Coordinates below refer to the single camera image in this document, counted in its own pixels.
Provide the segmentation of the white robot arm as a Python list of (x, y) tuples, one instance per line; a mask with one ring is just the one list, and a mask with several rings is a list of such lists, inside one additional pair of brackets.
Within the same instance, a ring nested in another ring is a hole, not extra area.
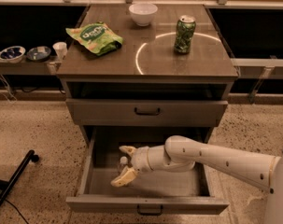
[(233, 176), (268, 193), (264, 224), (283, 224), (283, 155), (273, 156), (209, 145), (173, 135), (156, 147), (121, 146), (129, 164), (111, 181), (122, 187), (153, 171), (183, 172), (196, 162)]

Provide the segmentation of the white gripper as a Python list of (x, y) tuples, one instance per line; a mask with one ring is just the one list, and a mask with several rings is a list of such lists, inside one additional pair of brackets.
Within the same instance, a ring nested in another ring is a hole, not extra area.
[(129, 155), (133, 167), (125, 166), (121, 173), (111, 181), (113, 187), (123, 187), (137, 177), (137, 173), (145, 174), (152, 171), (149, 165), (149, 147), (135, 148), (132, 146), (120, 146), (120, 151)]

